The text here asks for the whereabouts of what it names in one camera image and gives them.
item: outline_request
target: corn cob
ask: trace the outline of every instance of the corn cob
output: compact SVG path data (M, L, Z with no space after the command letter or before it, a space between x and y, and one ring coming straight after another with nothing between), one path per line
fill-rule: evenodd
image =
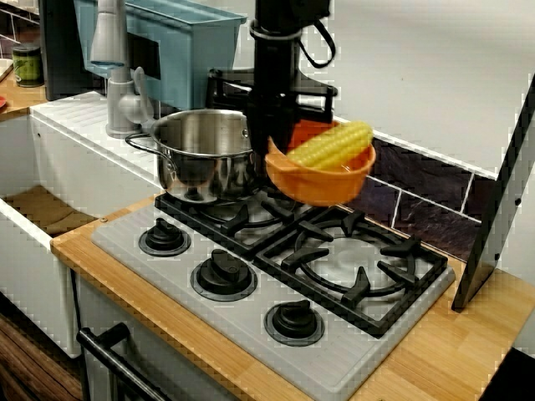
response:
M371 127L362 121L340 124L304 142L288 152L287 157L304 167L335 169L363 152L373 135Z

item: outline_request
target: gray faucet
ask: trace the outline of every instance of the gray faucet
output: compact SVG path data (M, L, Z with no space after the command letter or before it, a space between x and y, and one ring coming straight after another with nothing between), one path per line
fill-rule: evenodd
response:
M154 122L145 72L139 67L133 77L130 73L127 34L125 0L99 0L90 62L110 71L106 133L118 139L138 134L143 124Z

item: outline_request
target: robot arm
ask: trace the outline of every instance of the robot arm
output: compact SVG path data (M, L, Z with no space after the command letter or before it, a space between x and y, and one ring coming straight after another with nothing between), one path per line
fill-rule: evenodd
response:
M332 38L320 22L329 15L329 5L330 0L257 0L255 19L250 26L255 39L254 68L212 70L209 75L207 107L240 109L247 116L252 148L261 159L268 152L269 137L286 152L293 127L301 118L332 121L332 101L337 89L309 79L298 69L300 50L304 49L302 32L308 26L319 30L335 55ZM331 60L313 65L322 68ZM226 95L224 83L248 87L250 91ZM299 95L324 97L324 107L298 104Z

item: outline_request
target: black burner grate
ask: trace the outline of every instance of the black burner grate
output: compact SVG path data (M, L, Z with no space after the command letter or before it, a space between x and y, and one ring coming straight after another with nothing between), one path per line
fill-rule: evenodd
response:
M303 244L308 237L320 241L332 241L334 238L325 231L330 227L340 227L348 238L358 232L380 238L387 245L381 249L381 254L404 259L406 268L391 266L380 261L378 268L395 282L384 288L372 289L362 266L358 270L352 287L340 286L326 280L316 274L308 263L326 256L329 250L321 247L305 247ZM280 264L273 260L276 256L286 255L285 252L292 249L291 247L293 252L284 257ZM415 275L417 258L431 265L431 269L420 279ZM255 262L259 268L293 290L309 297L376 338L381 338L447 267L447 259L421 247L418 238L412 236L405 239L367 221L362 212L349 213L337 207L329 208L311 219L298 223L294 230L261 250ZM296 274L298 269L301 269L305 277ZM341 293L343 296L338 299L328 290ZM358 308L359 303L366 297L384 297L393 293L399 293L399 299L379 320L373 319Z
M263 191L268 198L273 199L273 202L263 200L260 203L261 207L271 216L264 221L251 221L247 203L242 205L234 217L227 220L210 212L210 206L193 206L181 202L167 193L156 197L155 207L203 236L226 247L229 251L252 260L257 251L273 242L275 238L291 231L300 221L310 219L324 211L323 208L302 210L302 204L289 200L274 189L266 188ZM273 226L272 230L267 230L260 238L250 244L245 243L237 236L241 230L264 229L271 226Z

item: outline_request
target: orange bowl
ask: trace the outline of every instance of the orange bowl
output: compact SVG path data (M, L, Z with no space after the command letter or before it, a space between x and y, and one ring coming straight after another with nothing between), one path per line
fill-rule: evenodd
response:
M294 130L288 151L336 124L302 121ZM292 162L270 138L265 159L267 175L284 195L307 205L327 207L349 202L360 193L375 156L370 145L339 170L309 169Z

